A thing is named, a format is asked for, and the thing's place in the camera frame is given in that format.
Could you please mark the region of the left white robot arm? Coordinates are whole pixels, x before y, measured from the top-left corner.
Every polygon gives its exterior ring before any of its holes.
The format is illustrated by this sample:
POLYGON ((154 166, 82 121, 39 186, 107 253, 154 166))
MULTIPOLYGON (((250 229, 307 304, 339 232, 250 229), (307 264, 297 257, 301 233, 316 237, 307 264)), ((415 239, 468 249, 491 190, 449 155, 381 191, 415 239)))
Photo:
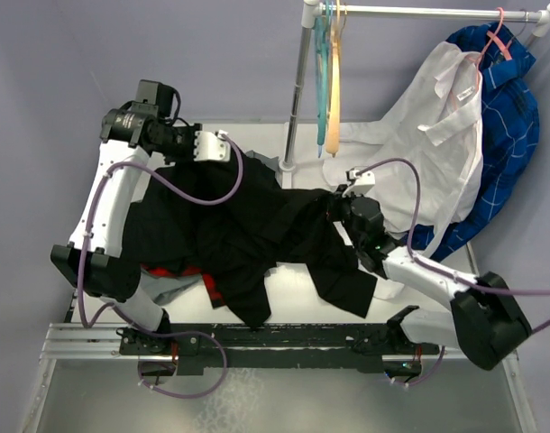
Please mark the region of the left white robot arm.
POLYGON ((157 81, 140 81, 135 99, 110 110, 102 120, 99 159, 87 203, 66 244, 56 244, 50 260, 77 291, 83 327, 85 298, 103 301, 129 324, 142 330, 140 341, 153 354, 169 349, 170 320, 141 288, 141 265, 124 259, 123 234, 142 169, 159 152, 171 159, 190 156, 198 125, 178 126, 181 99, 177 89, 157 81))

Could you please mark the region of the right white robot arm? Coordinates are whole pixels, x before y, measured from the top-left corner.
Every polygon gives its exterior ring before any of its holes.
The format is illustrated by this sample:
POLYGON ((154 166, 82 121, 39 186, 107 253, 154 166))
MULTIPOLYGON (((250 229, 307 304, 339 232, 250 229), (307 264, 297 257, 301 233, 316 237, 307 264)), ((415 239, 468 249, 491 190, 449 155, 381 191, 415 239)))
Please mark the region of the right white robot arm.
POLYGON ((328 217, 339 223, 362 267, 385 281, 409 286, 442 306, 409 306, 388 325, 389 346, 407 353, 417 344, 460 350, 473 364, 492 370, 532 335, 532 328, 507 283, 496 273, 458 272, 388 235, 377 201, 335 192, 328 217))

